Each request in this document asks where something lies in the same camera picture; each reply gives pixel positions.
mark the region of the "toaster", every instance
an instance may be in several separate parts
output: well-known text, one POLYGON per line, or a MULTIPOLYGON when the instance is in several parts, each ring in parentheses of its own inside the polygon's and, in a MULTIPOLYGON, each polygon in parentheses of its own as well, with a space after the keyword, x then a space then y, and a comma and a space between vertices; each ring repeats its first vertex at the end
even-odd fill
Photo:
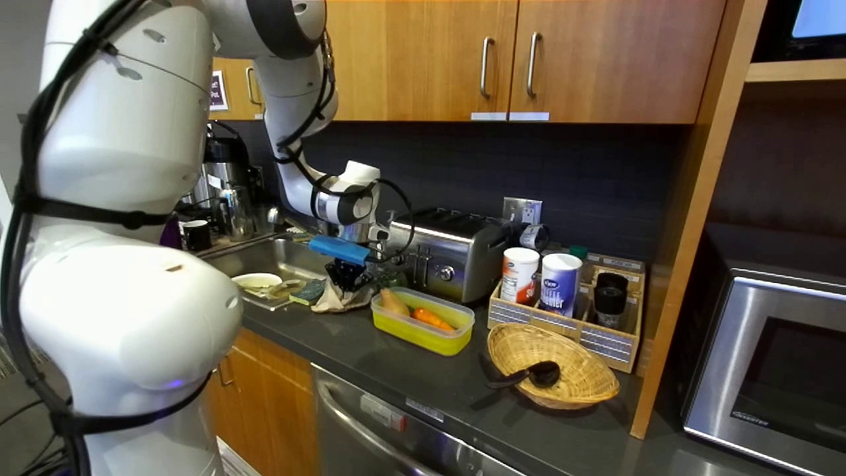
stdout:
MULTIPOLYGON (((414 224, 411 244, 393 259, 412 288, 457 302, 491 295, 503 273, 503 251, 512 236, 510 222, 428 208, 414 212, 414 224)), ((386 251, 396 252, 408 242, 409 215, 394 219, 388 231, 386 251)))

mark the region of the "woven basket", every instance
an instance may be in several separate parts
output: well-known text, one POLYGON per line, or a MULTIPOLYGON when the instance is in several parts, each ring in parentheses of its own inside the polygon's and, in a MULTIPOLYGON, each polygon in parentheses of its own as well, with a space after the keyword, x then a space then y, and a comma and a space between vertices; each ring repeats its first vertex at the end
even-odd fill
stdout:
POLYGON ((561 378, 550 388, 539 389, 529 379, 518 389, 542 407, 577 410, 614 398, 620 383, 596 355, 563 335, 529 324, 499 324, 487 336, 493 364, 509 375, 534 363, 551 360, 561 368, 561 378))

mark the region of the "dishwasher handle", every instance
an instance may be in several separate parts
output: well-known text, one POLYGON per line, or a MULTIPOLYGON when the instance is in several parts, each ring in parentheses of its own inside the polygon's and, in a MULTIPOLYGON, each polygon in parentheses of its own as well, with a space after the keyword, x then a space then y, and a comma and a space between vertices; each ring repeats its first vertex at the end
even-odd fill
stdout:
POLYGON ((376 448, 380 453, 390 457, 395 462, 398 462, 407 469, 411 470, 415 476, 443 476, 442 474, 423 466, 419 462, 415 461, 415 459, 404 455, 400 450, 391 446, 390 443, 383 440, 379 435, 373 433, 364 424, 353 418, 352 415, 345 412, 332 397, 332 393, 329 392, 329 387, 325 383, 318 382, 316 387, 317 394, 320 396, 323 404, 329 409, 329 414, 332 416, 332 419, 363 438, 367 444, 376 448))

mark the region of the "wooden cabinet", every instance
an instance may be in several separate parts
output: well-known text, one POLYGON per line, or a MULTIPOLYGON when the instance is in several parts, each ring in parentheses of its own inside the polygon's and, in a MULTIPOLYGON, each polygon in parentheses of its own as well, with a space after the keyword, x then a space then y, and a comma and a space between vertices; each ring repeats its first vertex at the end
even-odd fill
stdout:
POLYGON ((242 330, 206 399, 217 434, 262 476, 320 473, 306 360, 242 330))
POLYGON ((264 104, 251 59, 214 58, 212 69, 222 71, 223 88, 229 106, 227 111, 211 111, 209 119, 263 119, 264 104))
POLYGON ((517 0, 328 0, 335 119, 460 121, 473 113, 505 119, 517 6, 517 0))
POLYGON ((511 120, 693 123, 724 4, 520 0, 511 120))

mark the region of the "plastic food container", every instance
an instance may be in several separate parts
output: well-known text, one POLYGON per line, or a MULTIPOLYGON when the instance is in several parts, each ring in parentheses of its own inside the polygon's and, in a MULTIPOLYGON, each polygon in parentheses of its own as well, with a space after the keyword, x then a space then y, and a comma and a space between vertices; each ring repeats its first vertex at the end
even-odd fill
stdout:
POLYGON ((371 300, 373 325, 377 329, 447 357, 461 352, 461 349, 470 342, 471 330, 475 322, 475 313, 472 309, 407 288, 389 289, 409 307, 428 309, 453 326, 455 330, 437 329, 415 318, 392 313, 382 307, 382 296, 379 294, 373 296, 371 300))

